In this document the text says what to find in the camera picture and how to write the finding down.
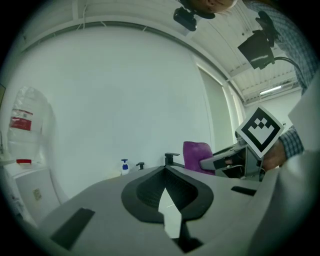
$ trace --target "white wall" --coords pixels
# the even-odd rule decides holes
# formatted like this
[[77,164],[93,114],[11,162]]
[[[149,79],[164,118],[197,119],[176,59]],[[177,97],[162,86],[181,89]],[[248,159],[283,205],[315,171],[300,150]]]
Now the white wall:
[[6,59],[4,60],[3,66],[1,67],[0,83],[4,87],[7,87],[9,84],[18,63],[21,61],[24,55],[21,51],[22,42],[20,39],[20,35],[18,35],[18,39],[13,42],[9,52],[7,53]]
[[59,199],[69,198],[121,168],[164,164],[184,141],[211,144],[204,85],[190,52],[135,29],[88,28],[62,34],[28,52],[7,85],[0,129],[8,130],[22,86],[52,106],[48,164]]
[[[301,98],[301,91],[295,91],[280,97],[276,97],[270,100],[263,101],[259,103],[262,107],[268,110],[279,122],[282,124],[285,122],[285,127],[283,132],[287,131],[290,126],[292,126],[292,122],[290,121],[288,114],[294,108],[294,106],[298,103]],[[258,104],[254,104],[245,108],[245,113],[250,115]]]

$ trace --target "camera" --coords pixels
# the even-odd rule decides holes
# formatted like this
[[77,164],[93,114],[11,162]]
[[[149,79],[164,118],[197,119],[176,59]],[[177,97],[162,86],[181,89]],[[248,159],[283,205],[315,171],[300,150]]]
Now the camera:
[[197,29],[197,20],[193,13],[188,12],[183,7],[174,11],[173,19],[190,31],[196,31]]

